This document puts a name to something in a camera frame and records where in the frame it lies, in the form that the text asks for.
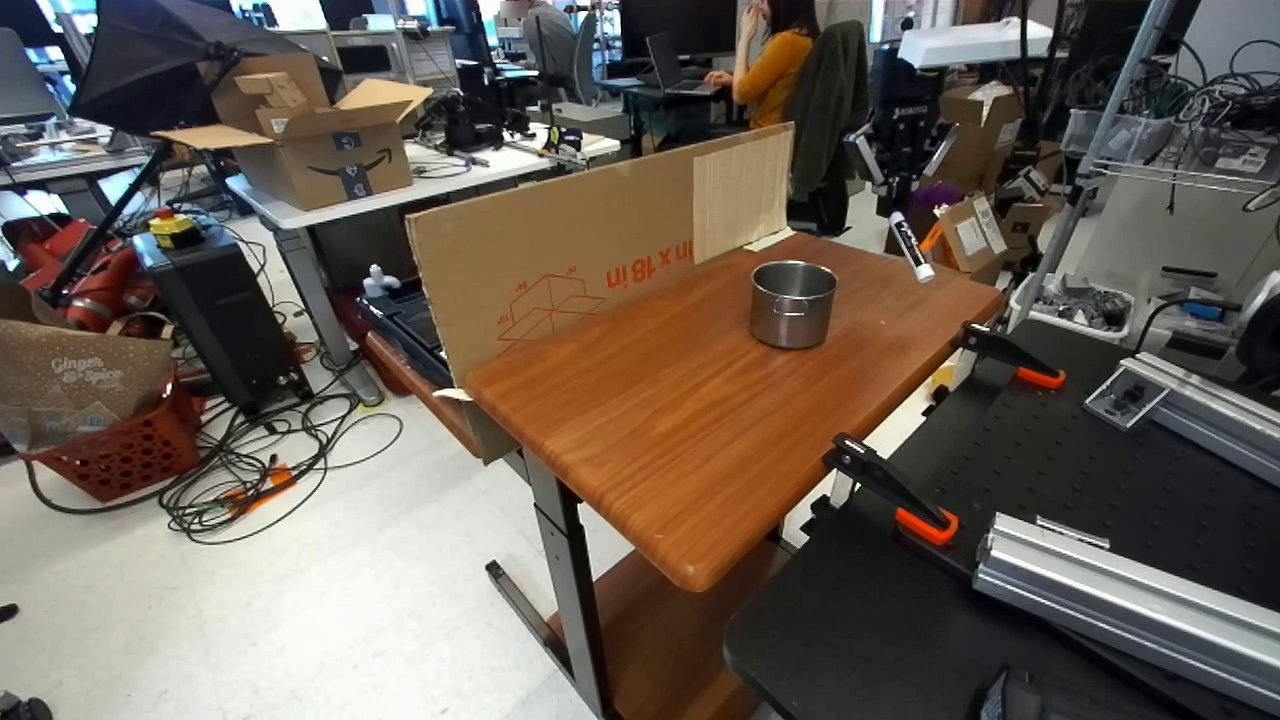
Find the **orange black clamp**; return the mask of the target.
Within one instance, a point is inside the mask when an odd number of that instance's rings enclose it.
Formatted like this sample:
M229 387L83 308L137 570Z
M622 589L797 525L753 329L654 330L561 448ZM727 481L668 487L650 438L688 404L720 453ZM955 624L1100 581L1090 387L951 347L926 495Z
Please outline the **orange black clamp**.
M1014 336L1002 336L992 329L981 329L981 323L967 323L959 330L959 344L975 355L992 355L992 360L1006 360L1014 368L1014 377L1028 387L1039 387L1039 390L1057 390L1069 383L1069 373L1031 355L1025 344L1017 344Z
M959 531L959 515L926 500L876 448L856 434L835 434L826 465L881 491L894 504L894 525L932 547L948 547Z

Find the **brown paper bag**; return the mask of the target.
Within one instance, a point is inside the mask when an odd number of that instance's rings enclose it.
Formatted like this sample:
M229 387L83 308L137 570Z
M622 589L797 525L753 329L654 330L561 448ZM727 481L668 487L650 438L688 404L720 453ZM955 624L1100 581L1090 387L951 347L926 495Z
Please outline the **brown paper bag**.
M166 338L0 319L0 434L43 453L154 407L173 383Z

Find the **red plastic basket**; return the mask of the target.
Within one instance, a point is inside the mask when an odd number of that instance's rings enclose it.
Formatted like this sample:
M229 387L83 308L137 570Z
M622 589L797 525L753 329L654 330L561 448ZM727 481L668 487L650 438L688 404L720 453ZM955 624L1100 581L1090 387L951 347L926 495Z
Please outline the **red plastic basket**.
M204 400L177 387L155 407L120 419L107 433L37 453L37 465L53 469L94 500L120 500L200 465L200 412Z

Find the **black and white Expo marker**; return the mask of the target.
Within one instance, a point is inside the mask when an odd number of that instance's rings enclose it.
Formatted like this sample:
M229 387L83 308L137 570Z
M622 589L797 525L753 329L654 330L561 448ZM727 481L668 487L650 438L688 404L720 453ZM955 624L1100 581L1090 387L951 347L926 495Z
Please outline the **black and white Expo marker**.
M894 215L888 215L888 231L894 231L902 255L909 261L913 275L917 275L919 283L936 279L936 266L932 266L932 261L926 255L926 248L919 248L913 224L903 218L903 212L894 212Z

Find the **brown cardboard panel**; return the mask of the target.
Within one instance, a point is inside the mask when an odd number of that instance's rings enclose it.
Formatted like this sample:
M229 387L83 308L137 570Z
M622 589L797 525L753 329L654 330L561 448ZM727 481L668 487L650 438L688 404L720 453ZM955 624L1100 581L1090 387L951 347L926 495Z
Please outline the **brown cardboard panel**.
M484 360L692 266L692 157L591 163L414 212L409 248L466 383Z

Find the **silver aluminium extrusion rail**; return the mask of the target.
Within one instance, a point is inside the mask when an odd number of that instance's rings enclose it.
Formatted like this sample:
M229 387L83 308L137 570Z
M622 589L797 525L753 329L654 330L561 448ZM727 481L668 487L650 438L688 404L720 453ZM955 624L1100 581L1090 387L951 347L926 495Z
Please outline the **silver aluminium extrusion rail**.
M995 511L972 589L1132 650L1171 674L1280 710L1280 612Z

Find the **orange black clamp near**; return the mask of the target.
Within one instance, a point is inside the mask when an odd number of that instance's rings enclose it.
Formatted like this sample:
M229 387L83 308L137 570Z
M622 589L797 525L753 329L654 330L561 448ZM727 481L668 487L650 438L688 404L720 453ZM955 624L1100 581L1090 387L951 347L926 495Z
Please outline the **orange black clamp near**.
M881 491L894 504L894 525L932 547L948 547L959 531L959 515L926 500L876 448L856 434L835 434L826 465Z

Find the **black computer tower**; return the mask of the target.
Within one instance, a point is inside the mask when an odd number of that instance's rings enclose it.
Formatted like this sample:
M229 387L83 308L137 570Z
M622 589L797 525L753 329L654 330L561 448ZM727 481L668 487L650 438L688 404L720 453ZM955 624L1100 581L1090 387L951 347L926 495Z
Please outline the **black computer tower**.
M197 243L166 248L137 231L133 248L166 310L185 329L222 394L261 417L297 383L297 360L239 243L204 228Z

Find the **person in yellow top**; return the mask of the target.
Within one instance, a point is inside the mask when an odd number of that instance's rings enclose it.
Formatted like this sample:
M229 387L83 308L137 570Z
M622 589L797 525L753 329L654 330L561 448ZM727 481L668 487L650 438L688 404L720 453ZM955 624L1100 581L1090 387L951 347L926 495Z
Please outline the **person in yellow top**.
M779 125L813 43L813 0L747 0L737 63L713 68L705 84L727 89L753 126Z

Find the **small steel pot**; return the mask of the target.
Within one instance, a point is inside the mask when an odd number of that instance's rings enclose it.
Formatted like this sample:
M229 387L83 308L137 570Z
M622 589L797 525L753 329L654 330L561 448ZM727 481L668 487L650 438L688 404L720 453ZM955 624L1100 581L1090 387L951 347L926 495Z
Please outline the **small steel pot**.
M779 352L816 347L828 336L835 270L816 261L765 261L753 266L747 330Z

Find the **light wooden board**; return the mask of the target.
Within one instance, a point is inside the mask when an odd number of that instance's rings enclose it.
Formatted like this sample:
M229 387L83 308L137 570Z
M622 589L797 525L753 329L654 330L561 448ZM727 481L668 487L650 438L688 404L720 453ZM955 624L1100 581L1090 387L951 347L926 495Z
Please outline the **light wooden board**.
M692 160L692 255L717 261L789 228L791 126L771 125Z

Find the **orange black clamp far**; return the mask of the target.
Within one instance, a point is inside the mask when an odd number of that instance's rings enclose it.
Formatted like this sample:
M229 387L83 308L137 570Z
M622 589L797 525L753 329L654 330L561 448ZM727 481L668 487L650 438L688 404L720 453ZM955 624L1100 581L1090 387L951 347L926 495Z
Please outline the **orange black clamp far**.
M981 329L981 323L967 323L959 330L959 344L975 355L992 355L992 360L1006 360L1014 368L1014 377L1028 387L1039 387L1039 390L1057 390L1069 383L1069 373L1031 355L1025 344L1017 344L1014 336L1002 336L992 329Z

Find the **open cardboard Amazon box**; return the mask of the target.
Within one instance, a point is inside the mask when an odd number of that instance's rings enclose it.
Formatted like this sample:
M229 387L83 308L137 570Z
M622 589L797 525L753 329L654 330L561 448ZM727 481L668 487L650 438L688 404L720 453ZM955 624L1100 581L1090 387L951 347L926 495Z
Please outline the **open cardboard Amazon box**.
M364 77L328 96L309 53L243 56L211 89L211 125L166 126L192 152L234 152L239 171L297 206L328 206L414 178L409 119L433 99L425 84Z

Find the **black perforated base board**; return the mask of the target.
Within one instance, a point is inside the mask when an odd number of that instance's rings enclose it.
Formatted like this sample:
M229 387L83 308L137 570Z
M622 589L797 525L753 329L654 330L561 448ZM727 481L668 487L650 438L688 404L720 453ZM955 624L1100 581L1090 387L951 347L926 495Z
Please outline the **black perforated base board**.
M1049 323L1039 390L983 355L737 614L727 665L789 720L1280 720L1273 417L1208 368Z

